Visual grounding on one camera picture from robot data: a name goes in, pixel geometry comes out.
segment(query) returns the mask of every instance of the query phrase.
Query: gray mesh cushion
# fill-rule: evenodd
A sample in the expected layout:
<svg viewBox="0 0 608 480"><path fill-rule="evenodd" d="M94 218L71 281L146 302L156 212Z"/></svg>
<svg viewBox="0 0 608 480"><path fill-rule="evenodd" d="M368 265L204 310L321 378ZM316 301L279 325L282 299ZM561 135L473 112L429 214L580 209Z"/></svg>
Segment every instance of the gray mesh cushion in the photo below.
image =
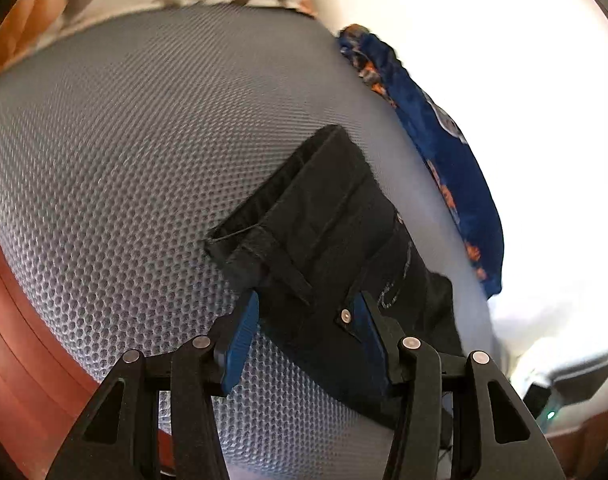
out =
<svg viewBox="0 0 608 480"><path fill-rule="evenodd" d="M0 242L64 348L101 380L128 348L205 333L233 295L200 240L317 128L364 149L427 266L448 275L464 348L488 311L394 111L314 20L282 9L133 14L0 76ZM169 429L162 398L161 426ZM265 337L215 401L229 463L279 478L377 478L391 432L330 399Z"/></svg>

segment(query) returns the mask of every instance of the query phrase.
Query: black device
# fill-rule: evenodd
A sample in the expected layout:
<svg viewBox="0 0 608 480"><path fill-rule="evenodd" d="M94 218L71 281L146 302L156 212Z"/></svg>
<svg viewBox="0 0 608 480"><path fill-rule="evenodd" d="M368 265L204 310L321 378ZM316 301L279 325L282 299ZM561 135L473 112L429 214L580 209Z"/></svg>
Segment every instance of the black device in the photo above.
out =
<svg viewBox="0 0 608 480"><path fill-rule="evenodd" d="M368 293L354 301L367 309L391 387L402 397L385 480L435 478L445 392L453 394L453 479L565 478L527 407L485 352L439 353L404 334ZM161 390L171 391L177 479L228 480L210 396L226 397L239 381L258 308L257 294L249 291L207 335L174 352L125 352L78 417L47 480L160 479Z"/></svg>

